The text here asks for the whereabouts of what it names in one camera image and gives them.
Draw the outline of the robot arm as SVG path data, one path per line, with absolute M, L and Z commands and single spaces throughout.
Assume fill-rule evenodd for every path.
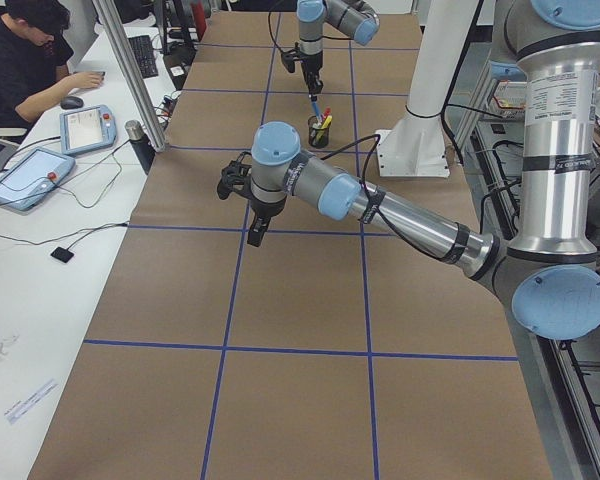
M 300 0 L 296 3 L 299 41 L 281 51 L 281 62 L 289 73 L 301 67 L 309 98 L 322 92 L 324 24 L 334 27 L 359 45 L 367 45 L 379 30 L 380 20 L 366 1 Z
M 251 149 L 221 173 L 219 198 L 245 198 L 257 246 L 290 197 L 333 220 L 354 216 L 422 254 L 459 267 L 529 332 L 574 340 L 600 327 L 600 273 L 587 238 L 595 166 L 600 1 L 502 1 L 496 7 L 492 72 L 526 83 L 522 152 L 507 178 L 496 154 L 475 153 L 483 196 L 511 195 L 500 234 L 473 231 L 331 166 L 300 145 L 291 125 L 258 128 Z

